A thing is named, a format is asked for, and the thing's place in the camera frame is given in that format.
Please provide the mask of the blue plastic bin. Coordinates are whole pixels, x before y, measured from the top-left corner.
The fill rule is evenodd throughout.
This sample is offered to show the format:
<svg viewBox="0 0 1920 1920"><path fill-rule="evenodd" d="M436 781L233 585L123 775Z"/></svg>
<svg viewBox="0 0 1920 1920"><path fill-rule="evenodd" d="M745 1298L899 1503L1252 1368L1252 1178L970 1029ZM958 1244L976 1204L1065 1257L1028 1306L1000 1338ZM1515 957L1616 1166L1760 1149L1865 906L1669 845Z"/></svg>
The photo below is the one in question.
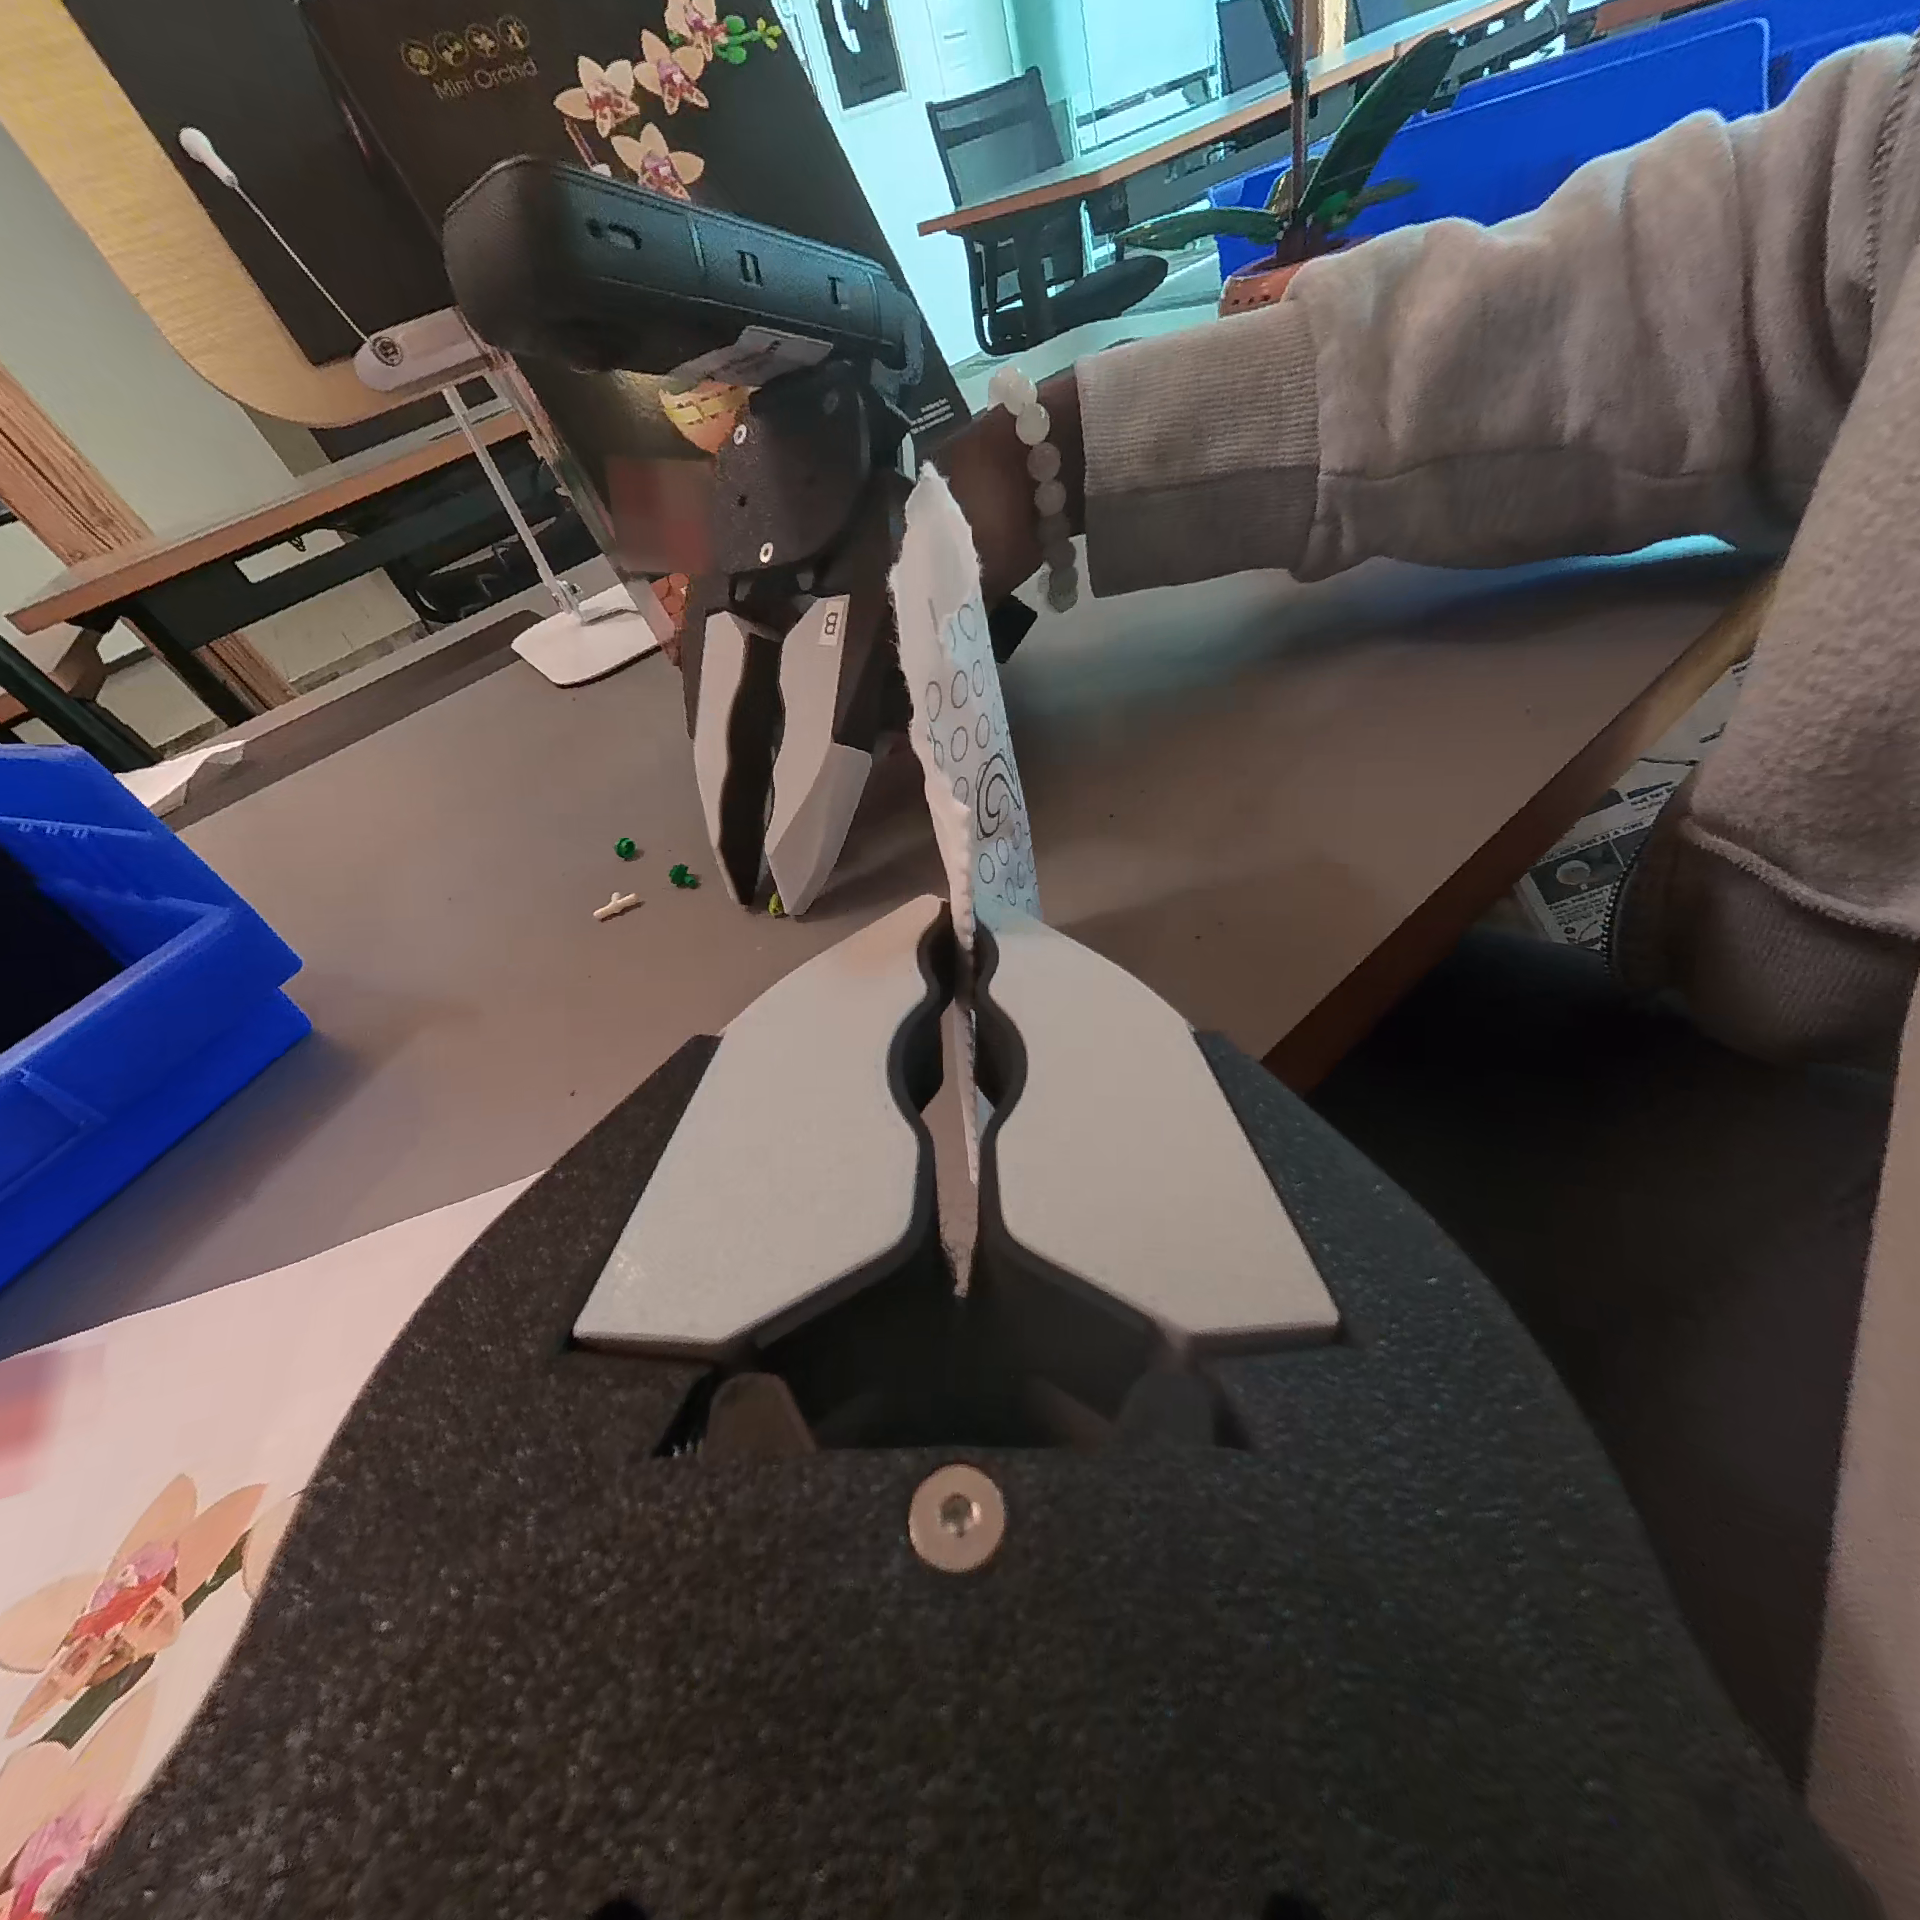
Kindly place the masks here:
<svg viewBox="0 0 1920 1920"><path fill-rule="evenodd" d="M3 750L3 1281L312 1029L299 956L78 748Z"/></svg>

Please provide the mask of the person's grey sweatshirt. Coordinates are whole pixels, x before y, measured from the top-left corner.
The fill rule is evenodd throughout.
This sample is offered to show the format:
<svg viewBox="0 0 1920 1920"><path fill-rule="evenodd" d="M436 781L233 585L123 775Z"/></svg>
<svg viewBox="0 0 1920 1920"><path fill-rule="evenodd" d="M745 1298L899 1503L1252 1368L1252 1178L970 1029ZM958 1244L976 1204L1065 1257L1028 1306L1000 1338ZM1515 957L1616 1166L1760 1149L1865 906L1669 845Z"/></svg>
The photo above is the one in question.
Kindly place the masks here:
<svg viewBox="0 0 1920 1920"><path fill-rule="evenodd" d="M1916 1916L1916 530L1806 519L1729 736L1653 837L1665 974L1723 1040L1897 1062L1816 1654L1813 1813Z"/></svg>

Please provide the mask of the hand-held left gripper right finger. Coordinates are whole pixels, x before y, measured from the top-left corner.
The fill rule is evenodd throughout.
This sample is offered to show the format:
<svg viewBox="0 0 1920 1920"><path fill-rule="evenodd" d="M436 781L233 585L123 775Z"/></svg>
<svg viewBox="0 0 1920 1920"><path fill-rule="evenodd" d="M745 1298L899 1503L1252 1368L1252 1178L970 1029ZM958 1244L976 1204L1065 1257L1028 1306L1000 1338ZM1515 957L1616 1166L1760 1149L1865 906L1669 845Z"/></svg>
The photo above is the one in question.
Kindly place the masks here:
<svg viewBox="0 0 1920 1920"><path fill-rule="evenodd" d="M997 1220L1169 1341L1330 1341L1328 1284L1193 1026L1040 920L995 932L979 1009L1012 1029L992 1128Z"/></svg>

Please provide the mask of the person's right hand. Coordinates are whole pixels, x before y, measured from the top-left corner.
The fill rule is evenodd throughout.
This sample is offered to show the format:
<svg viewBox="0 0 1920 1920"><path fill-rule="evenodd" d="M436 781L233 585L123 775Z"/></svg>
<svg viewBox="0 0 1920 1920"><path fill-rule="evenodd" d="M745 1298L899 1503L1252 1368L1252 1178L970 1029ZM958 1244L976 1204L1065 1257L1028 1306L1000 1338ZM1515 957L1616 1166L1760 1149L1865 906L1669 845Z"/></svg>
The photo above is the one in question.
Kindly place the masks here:
<svg viewBox="0 0 1920 1920"><path fill-rule="evenodd" d="M997 609L1042 564L1037 479L1028 446L1000 404L961 426L936 455L948 494L971 532L984 605Z"/></svg>

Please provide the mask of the orchid instruction booklet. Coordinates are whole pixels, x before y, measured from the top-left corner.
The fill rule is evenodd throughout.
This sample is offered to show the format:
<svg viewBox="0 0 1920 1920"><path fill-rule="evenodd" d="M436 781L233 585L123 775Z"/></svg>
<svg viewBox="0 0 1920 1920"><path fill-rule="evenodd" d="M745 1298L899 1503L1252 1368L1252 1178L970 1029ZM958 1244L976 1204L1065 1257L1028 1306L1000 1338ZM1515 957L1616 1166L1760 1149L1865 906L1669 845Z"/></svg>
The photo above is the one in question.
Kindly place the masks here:
<svg viewBox="0 0 1920 1920"><path fill-rule="evenodd" d="M384 1351L533 1182L4 1361L4 1916L54 1913L232 1658Z"/></svg>

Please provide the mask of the wooden table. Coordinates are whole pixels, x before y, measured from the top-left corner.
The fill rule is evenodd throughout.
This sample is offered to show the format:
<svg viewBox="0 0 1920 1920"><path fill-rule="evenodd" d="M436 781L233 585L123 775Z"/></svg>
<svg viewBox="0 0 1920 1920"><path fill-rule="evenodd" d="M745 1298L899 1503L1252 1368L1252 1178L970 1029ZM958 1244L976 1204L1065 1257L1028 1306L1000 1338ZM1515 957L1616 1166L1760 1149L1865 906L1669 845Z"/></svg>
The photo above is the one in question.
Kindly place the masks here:
<svg viewBox="0 0 1920 1920"><path fill-rule="evenodd" d="M265 508L187 534L153 534L53 577L6 618L24 633L132 633L228 727L285 704L243 688L211 649L307 600L401 566L465 560L513 532L459 425L315 471Z"/></svg>

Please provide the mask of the wooden post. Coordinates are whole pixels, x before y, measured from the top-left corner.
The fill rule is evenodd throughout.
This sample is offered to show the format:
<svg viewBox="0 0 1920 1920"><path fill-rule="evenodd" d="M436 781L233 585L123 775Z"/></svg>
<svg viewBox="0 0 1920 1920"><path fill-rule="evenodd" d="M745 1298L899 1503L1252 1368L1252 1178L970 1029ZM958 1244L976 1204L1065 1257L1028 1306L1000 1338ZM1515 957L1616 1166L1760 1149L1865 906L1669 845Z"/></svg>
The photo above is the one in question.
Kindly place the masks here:
<svg viewBox="0 0 1920 1920"><path fill-rule="evenodd" d="M149 524L10 369L3 372L3 494L37 538L68 566L126 560L138 546L153 543ZM204 705L226 722L245 722L298 694L245 631L212 638L204 646L177 646L172 639L160 642L150 621L138 621L136 628L149 649L166 656Z"/></svg>

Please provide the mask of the torn circle-print paper bag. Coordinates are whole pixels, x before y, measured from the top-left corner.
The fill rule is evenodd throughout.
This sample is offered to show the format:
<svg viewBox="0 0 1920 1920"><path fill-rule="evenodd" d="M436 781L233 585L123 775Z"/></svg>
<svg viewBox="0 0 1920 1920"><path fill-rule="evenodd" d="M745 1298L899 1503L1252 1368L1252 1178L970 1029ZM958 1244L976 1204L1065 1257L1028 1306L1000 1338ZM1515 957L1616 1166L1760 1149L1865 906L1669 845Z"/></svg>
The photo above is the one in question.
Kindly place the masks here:
<svg viewBox="0 0 1920 1920"><path fill-rule="evenodd" d="M910 696L907 740L921 768L956 945L958 1098L976 1229L954 1273L958 1298L976 1302L1000 1201L992 1128L997 1106L1020 1086L1006 1055L1010 1026L992 992L1009 929L1033 926L1040 888L976 543L932 464L905 496L886 585Z"/></svg>

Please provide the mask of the printed paper sheets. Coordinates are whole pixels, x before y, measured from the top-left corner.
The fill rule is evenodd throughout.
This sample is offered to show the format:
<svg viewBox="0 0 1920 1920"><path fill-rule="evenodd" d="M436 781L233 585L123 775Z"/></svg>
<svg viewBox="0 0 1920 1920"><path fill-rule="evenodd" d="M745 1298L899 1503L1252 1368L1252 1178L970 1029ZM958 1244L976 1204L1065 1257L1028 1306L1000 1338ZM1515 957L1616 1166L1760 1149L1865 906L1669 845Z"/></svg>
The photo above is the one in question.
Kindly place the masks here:
<svg viewBox="0 0 1920 1920"><path fill-rule="evenodd" d="M1512 896L1530 932L1549 943L1604 956L1626 878L1667 805L1718 745L1740 702L1747 668L1749 660L1741 657L1722 673L1530 863Z"/></svg>

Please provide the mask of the crumpled white paper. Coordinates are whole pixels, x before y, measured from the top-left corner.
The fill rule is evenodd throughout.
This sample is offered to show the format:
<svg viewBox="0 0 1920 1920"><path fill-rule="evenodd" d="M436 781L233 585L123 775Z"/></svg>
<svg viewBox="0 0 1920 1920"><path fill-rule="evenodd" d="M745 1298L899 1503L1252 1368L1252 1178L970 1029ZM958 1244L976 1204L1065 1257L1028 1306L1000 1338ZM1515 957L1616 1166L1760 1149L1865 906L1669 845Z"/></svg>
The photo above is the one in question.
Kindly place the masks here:
<svg viewBox="0 0 1920 1920"><path fill-rule="evenodd" d="M217 781L243 765L248 743L221 736L204 748L162 759L117 775L117 781L155 818L170 818L192 797L204 796Z"/></svg>

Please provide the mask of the black orchid set box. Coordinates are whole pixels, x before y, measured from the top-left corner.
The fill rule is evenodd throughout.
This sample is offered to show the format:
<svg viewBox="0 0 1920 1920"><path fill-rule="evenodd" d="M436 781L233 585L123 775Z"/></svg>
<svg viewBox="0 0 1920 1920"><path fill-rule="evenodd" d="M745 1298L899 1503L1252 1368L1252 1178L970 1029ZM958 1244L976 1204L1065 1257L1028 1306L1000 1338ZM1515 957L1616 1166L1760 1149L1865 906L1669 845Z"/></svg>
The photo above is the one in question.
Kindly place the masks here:
<svg viewBox="0 0 1920 1920"><path fill-rule="evenodd" d="M913 294L787 34L787 4L298 12L369 169L418 217L441 264L449 205L493 164L534 154L864 253ZM515 377L490 353L528 420ZM926 321L923 453L965 420L970 404Z"/></svg>

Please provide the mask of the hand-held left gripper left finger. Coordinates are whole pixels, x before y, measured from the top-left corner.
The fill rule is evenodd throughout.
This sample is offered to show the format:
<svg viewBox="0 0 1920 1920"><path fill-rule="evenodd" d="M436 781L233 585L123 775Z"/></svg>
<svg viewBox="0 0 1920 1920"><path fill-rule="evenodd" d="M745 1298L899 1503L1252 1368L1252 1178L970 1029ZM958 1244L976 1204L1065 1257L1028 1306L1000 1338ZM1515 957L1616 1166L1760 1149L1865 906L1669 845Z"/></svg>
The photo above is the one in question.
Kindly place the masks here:
<svg viewBox="0 0 1920 1920"><path fill-rule="evenodd" d="M939 1249L923 1113L954 957L947 901L910 898L726 1023L576 1341L734 1359Z"/></svg>

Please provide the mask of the black office chair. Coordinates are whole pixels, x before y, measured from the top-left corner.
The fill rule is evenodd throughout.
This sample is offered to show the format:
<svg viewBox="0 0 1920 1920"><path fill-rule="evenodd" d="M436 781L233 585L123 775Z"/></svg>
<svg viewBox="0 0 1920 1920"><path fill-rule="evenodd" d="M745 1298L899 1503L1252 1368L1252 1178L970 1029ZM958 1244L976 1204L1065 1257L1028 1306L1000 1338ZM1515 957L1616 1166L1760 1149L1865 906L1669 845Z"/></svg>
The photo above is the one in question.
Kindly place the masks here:
<svg viewBox="0 0 1920 1920"><path fill-rule="evenodd" d="M984 207L1065 161L1042 72L929 105L929 125L956 207ZM1116 320L1149 298L1169 277L1156 250L1113 246L1088 261L1088 233L1118 236L1113 199L1057 199L958 231L979 346L995 358L1070 329Z"/></svg>

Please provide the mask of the person's right forearm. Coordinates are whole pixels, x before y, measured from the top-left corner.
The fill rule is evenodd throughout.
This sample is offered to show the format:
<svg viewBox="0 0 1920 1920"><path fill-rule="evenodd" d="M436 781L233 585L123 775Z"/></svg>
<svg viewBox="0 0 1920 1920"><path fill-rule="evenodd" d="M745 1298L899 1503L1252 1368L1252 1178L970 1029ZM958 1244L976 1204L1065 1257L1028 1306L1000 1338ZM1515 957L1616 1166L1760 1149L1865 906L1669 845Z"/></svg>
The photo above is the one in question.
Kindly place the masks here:
<svg viewBox="0 0 1920 1920"><path fill-rule="evenodd" d="M1518 220L1393 231L1078 360L1090 585L1785 536L1913 255L1916 39L1875 39Z"/></svg>

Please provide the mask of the brick orchid plant model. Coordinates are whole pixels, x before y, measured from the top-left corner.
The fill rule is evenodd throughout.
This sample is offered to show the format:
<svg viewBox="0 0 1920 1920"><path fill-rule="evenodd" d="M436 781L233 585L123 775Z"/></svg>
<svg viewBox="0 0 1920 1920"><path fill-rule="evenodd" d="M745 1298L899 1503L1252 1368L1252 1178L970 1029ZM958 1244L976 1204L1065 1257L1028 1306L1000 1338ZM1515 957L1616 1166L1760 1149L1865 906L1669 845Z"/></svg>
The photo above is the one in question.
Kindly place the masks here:
<svg viewBox="0 0 1920 1920"><path fill-rule="evenodd" d="M1449 77L1461 48L1456 31L1428 31L1378 69L1371 85L1340 120L1321 151L1307 138L1307 48L1316 29L1300 25L1296 7L1262 1L1265 23L1288 70L1289 160L1259 207L1202 205L1165 212L1123 229L1118 248L1172 255L1202 237L1236 237L1257 255L1221 280L1219 314L1250 313L1282 298L1294 273L1312 257L1340 250L1358 217L1414 189L1406 178L1377 178L1377 166L1404 125L1427 112Z"/></svg>

